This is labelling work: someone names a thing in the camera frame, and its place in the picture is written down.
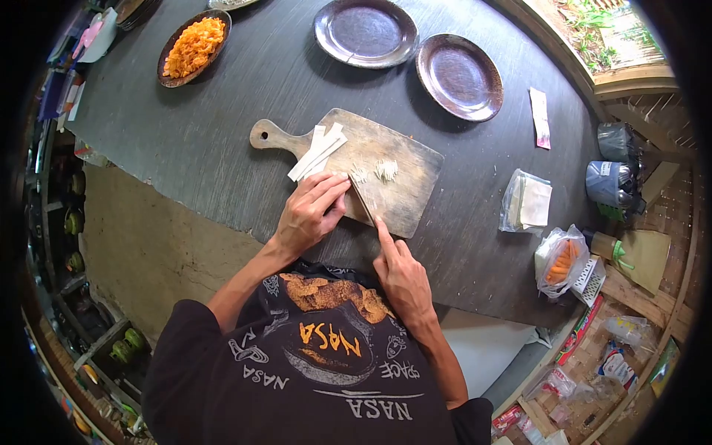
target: knife blade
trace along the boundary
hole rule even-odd
[[[363,206],[363,209],[366,211],[366,216],[368,216],[369,221],[371,221],[371,224],[376,227],[376,221],[373,219],[373,215],[371,214],[371,211],[368,209],[368,206],[366,205],[366,201],[363,199],[363,195],[361,195],[361,191],[359,190],[359,185],[356,182],[356,179],[353,177],[353,174],[349,173],[349,179],[351,179],[351,186],[354,189],[354,192],[356,192],[356,197],[358,197],[359,202]]]

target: chopped garlic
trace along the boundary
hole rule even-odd
[[[356,181],[356,184],[368,182],[368,171],[366,169],[356,167],[356,164],[354,164],[354,168],[351,169],[351,172],[353,173],[353,178]]]
[[[394,181],[398,173],[398,163],[396,161],[385,161],[381,159],[376,162],[376,177],[383,182]]]

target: concrete floor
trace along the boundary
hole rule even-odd
[[[80,246],[92,295],[155,343],[183,298],[203,303],[262,247],[118,167],[87,164]]]

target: carrot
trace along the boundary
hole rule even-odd
[[[566,275],[560,273],[549,273],[546,275],[546,282],[549,284],[561,283],[566,279]]]
[[[546,281],[549,284],[561,283],[566,279],[571,270],[573,261],[578,256],[578,248],[570,239],[563,241],[561,253],[554,261],[554,265],[549,269],[546,275]]]

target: cutting board handle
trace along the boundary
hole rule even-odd
[[[250,131],[250,144],[258,149],[281,148],[292,152],[297,159],[309,149],[305,136],[292,136],[269,119],[258,120]]]

